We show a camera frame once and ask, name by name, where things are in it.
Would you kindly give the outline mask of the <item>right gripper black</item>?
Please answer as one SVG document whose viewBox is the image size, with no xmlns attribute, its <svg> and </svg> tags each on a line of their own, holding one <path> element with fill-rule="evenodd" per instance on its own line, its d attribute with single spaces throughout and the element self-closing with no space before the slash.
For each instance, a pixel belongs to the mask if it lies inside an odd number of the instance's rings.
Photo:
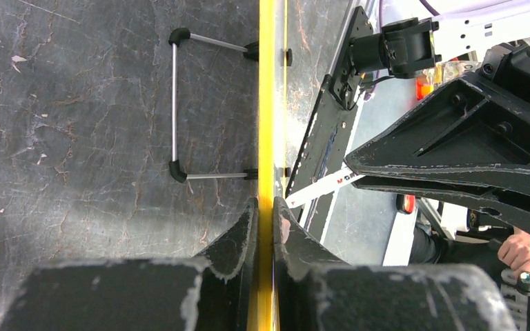
<svg viewBox="0 0 530 331">
<path fill-rule="evenodd" d="M 479 74 L 437 89 L 345 164 L 377 177 L 530 183 L 529 47 L 493 46 Z"/>
</svg>

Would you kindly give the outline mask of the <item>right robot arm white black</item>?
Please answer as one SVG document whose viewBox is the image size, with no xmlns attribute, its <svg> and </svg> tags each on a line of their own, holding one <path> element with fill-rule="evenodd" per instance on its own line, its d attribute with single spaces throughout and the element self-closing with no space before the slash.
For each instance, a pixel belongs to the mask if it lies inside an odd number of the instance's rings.
<svg viewBox="0 0 530 331">
<path fill-rule="evenodd" d="M 351 42 L 358 71 L 397 78 L 478 48 L 487 57 L 438 88 L 345 164 L 359 188 L 438 199 L 530 234 L 530 56 L 512 41 L 530 37 L 530 1 L 503 1 L 390 23 Z"/>
</svg>

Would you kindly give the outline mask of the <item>yellow framed whiteboard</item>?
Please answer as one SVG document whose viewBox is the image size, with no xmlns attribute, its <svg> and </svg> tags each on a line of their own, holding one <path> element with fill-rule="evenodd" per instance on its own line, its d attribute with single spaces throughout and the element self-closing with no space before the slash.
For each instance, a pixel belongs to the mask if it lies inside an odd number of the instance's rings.
<svg viewBox="0 0 530 331">
<path fill-rule="evenodd" d="M 238 218 L 255 180 L 237 175 L 259 165 L 269 143 L 259 129 L 259 65 L 242 47 L 276 41 L 274 16 L 283 1 L 160 1 L 156 30 L 158 130 L 164 154 L 193 179 L 168 178 L 166 198 L 178 222 L 175 237 L 187 253 L 204 248 Z"/>
</svg>

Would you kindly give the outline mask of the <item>red whiteboard marker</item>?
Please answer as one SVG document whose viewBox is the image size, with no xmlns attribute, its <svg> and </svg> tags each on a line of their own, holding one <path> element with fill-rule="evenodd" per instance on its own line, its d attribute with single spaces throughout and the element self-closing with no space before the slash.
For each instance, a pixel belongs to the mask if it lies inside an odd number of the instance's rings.
<svg viewBox="0 0 530 331">
<path fill-rule="evenodd" d="M 308 184 L 305 188 L 289 194 L 285 198 L 285 202 L 290 208 L 300 207 L 305 203 L 354 183 L 363 177 L 363 174 L 356 174 L 348 166 L 344 166 L 338 171 L 328 174 L 314 183 Z"/>
</svg>

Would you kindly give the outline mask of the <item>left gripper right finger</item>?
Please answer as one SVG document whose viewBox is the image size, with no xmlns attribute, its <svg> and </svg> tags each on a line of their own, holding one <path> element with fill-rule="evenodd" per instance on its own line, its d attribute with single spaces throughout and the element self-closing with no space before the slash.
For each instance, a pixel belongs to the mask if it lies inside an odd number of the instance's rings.
<svg viewBox="0 0 530 331">
<path fill-rule="evenodd" d="M 273 236 L 275 272 L 291 281 L 301 281 L 315 265 L 346 264 L 305 231 L 282 197 L 273 201 Z"/>
</svg>

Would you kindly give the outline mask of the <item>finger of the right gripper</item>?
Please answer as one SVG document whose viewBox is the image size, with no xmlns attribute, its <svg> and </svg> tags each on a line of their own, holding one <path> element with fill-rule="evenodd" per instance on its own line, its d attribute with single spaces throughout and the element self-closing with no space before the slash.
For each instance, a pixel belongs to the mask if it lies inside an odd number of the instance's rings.
<svg viewBox="0 0 530 331">
<path fill-rule="evenodd" d="M 460 205 L 530 234 L 530 197 L 517 192 L 492 187 L 375 176 L 364 176 L 353 185 L 362 190 L 409 194 Z"/>
</svg>

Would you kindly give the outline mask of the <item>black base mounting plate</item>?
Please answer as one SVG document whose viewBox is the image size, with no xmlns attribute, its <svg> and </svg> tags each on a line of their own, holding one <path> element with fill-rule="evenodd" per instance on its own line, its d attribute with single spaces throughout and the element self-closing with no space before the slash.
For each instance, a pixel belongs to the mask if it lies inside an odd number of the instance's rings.
<svg viewBox="0 0 530 331">
<path fill-rule="evenodd" d="M 323 49 L 331 59 L 330 66 L 309 112 L 287 196 L 321 183 L 323 177 L 342 167 L 358 124 L 357 109 L 362 105 L 356 96 L 360 77 L 349 68 L 348 44 L 351 39 L 372 34 L 373 26 L 359 1 L 350 2 L 336 35 Z"/>
</svg>

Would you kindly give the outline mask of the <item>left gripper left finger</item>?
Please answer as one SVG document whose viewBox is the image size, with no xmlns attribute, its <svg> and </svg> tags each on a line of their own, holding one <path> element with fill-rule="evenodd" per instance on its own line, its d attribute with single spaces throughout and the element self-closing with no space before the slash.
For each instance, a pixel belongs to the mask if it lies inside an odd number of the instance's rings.
<svg viewBox="0 0 530 331">
<path fill-rule="evenodd" d="M 238 220 L 195 256 L 209 261 L 209 270 L 218 284 L 235 297 L 250 291 L 257 245 L 258 200 L 249 198 Z"/>
</svg>

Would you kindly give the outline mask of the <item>person hand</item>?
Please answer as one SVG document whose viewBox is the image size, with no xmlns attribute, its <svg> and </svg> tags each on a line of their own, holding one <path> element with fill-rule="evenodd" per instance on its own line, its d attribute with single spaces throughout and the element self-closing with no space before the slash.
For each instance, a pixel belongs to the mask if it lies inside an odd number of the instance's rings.
<svg viewBox="0 0 530 331">
<path fill-rule="evenodd" d="M 515 278 L 523 272 L 530 273 L 530 234 L 515 227 L 500 246 L 498 258 L 512 270 Z"/>
</svg>

